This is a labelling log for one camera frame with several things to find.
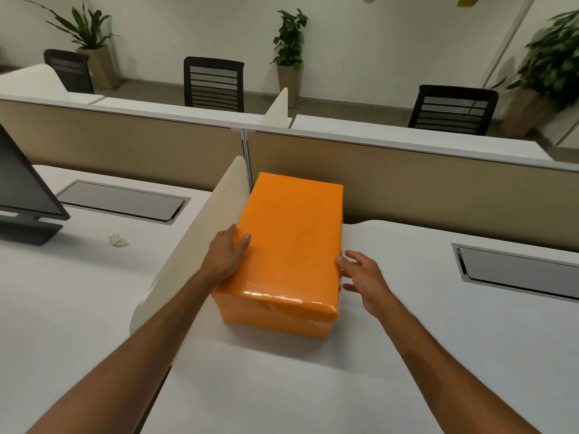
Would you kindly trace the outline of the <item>beige desk partition panel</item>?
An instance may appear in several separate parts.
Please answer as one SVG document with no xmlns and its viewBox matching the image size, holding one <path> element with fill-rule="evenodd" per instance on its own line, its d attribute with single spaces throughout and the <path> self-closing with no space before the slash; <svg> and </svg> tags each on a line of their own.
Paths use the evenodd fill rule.
<svg viewBox="0 0 579 434">
<path fill-rule="evenodd" d="M 348 221 L 579 252 L 579 165 L 294 130 L 246 139 L 254 183 L 267 172 L 341 184 Z"/>
<path fill-rule="evenodd" d="M 230 124 L 6 95 L 0 123 L 35 165 L 210 191 L 235 162 L 250 189 Z"/>
</svg>

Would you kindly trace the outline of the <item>orange box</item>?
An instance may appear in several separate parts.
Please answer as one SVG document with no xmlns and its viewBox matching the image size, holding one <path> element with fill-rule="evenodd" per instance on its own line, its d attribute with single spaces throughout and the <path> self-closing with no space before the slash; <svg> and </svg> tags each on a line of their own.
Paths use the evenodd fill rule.
<svg viewBox="0 0 579 434">
<path fill-rule="evenodd" d="M 342 184 L 261 172 L 237 224 L 251 235 L 236 271 L 212 292 L 226 323 L 329 336 L 339 317 Z"/>
</svg>

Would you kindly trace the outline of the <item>black computer monitor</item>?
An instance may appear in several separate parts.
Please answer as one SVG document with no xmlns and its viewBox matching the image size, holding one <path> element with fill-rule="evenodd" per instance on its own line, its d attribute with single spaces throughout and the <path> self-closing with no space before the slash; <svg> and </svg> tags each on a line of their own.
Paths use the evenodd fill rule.
<svg viewBox="0 0 579 434">
<path fill-rule="evenodd" d="M 70 215 L 0 124 L 0 211 L 68 220 Z"/>
</svg>

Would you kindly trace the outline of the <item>person's left forearm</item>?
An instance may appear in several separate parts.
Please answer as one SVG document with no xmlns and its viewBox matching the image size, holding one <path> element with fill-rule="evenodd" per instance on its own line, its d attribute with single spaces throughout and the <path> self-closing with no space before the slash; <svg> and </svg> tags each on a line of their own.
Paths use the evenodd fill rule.
<svg viewBox="0 0 579 434">
<path fill-rule="evenodd" d="M 133 434 L 210 291 L 231 273 L 200 269 L 26 434 Z"/>
</svg>

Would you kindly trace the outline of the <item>person's left hand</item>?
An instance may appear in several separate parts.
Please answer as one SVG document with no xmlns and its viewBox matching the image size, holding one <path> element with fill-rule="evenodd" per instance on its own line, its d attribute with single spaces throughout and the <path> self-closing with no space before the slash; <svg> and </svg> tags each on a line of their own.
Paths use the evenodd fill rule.
<svg viewBox="0 0 579 434">
<path fill-rule="evenodd" d="M 243 235 L 237 235 L 237 226 L 233 224 L 219 231 L 210 242 L 199 272 L 213 285 L 219 284 L 239 267 L 243 256 L 236 257 L 234 247 Z"/>
</svg>

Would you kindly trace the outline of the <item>long-leaved potted plant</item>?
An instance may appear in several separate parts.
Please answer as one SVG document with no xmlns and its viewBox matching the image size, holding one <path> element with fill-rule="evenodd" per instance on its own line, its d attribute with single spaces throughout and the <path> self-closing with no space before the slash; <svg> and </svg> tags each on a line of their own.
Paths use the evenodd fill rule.
<svg viewBox="0 0 579 434">
<path fill-rule="evenodd" d="M 26 0 L 52 15 L 46 22 L 70 36 L 71 42 L 76 45 L 76 52 L 88 57 L 88 68 L 99 88 L 116 90 L 121 85 L 120 76 L 115 68 L 112 52 L 108 42 L 115 34 L 103 31 L 103 25 L 111 19 L 101 10 L 92 10 L 87 3 L 81 0 L 81 7 L 71 7 L 71 20 L 58 14 L 54 9 L 44 6 L 40 2 Z"/>
</svg>

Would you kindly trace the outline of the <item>black mesh office chair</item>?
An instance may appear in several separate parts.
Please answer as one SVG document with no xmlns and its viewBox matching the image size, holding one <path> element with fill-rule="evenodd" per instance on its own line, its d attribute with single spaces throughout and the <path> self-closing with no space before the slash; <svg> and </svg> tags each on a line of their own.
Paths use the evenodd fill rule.
<svg viewBox="0 0 579 434">
<path fill-rule="evenodd" d="M 45 64 L 56 72 L 70 93 L 94 94 L 88 67 L 89 56 L 78 52 L 47 49 L 43 52 Z"/>
<path fill-rule="evenodd" d="M 244 113 L 244 66 L 227 59 L 186 57 L 185 106 Z"/>
<path fill-rule="evenodd" d="M 408 128 L 485 136 L 498 98 L 491 89 L 421 85 Z"/>
</svg>

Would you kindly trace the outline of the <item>large bushy potted plant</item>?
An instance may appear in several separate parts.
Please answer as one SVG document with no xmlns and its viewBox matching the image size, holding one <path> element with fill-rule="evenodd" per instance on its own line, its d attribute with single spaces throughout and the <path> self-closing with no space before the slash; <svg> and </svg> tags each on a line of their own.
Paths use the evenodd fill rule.
<svg viewBox="0 0 579 434">
<path fill-rule="evenodd" d="M 550 18 L 551 25 L 526 45 L 527 56 L 515 74 L 491 89 L 514 90 L 500 130 L 522 138 L 558 113 L 579 104 L 579 9 Z"/>
</svg>

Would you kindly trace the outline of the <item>white curved desk divider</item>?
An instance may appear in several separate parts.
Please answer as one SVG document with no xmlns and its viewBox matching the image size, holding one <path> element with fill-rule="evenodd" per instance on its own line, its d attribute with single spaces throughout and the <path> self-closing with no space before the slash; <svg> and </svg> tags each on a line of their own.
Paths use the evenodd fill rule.
<svg viewBox="0 0 579 434">
<path fill-rule="evenodd" d="M 0 95 L 72 102 L 73 97 L 55 70 L 38 64 L 0 74 Z"/>
<path fill-rule="evenodd" d="M 288 116 L 288 88 L 285 87 L 278 94 L 268 111 L 261 119 L 259 125 L 289 129 L 292 118 Z"/>
<path fill-rule="evenodd" d="M 238 224 L 249 197 L 247 164 L 242 156 L 237 156 L 136 306 L 130 335 L 162 309 L 200 269 L 211 241 L 219 231 Z"/>
</svg>

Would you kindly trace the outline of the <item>small leafy potted plant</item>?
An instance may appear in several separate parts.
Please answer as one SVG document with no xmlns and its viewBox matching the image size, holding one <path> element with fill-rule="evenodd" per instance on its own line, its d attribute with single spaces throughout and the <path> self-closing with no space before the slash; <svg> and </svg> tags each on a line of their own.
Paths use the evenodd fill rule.
<svg viewBox="0 0 579 434">
<path fill-rule="evenodd" d="M 300 102 L 304 65 L 302 28 L 307 26 L 308 17 L 299 8 L 295 15 L 285 10 L 278 13 L 281 14 L 282 24 L 273 39 L 276 56 L 271 63 L 277 66 L 280 91 L 287 89 L 288 107 L 296 109 Z"/>
</svg>

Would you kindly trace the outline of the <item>person's right forearm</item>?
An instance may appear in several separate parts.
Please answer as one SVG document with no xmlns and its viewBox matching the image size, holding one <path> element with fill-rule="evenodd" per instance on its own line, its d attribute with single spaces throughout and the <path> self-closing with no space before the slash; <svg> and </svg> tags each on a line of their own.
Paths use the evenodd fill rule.
<svg viewBox="0 0 579 434">
<path fill-rule="evenodd" d="M 444 434 L 541 434 L 460 364 L 391 293 L 377 318 Z"/>
</svg>

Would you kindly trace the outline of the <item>person's right hand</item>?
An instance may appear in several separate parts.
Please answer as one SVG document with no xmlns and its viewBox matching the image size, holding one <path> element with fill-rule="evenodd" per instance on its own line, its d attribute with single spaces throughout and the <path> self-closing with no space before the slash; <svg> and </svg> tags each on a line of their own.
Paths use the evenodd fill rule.
<svg viewBox="0 0 579 434">
<path fill-rule="evenodd" d="M 358 293 L 367 312 L 382 323 L 389 306 L 394 301 L 394 295 L 390 291 L 378 264 L 363 253 L 353 250 L 346 250 L 343 256 L 347 256 L 349 260 L 360 262 L 362 274 L 356 280 L 341 277 L 340 274 L 342 279 L 349 280 L 349 282 L 342 284 L 342 289 Z"/>
</svg>

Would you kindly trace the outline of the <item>black monitor stand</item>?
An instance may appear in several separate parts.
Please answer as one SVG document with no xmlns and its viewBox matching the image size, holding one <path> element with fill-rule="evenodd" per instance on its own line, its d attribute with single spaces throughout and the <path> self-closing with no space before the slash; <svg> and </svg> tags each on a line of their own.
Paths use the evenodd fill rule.
<svg viewBox="0 0 579 434">
<path fill-rule="evenodd" d="M 42 246 L 62 229 L 62 225 L 43 222 L 24 214 L 0 214 L 0 240 L 25 245 Z"/>
</svg>

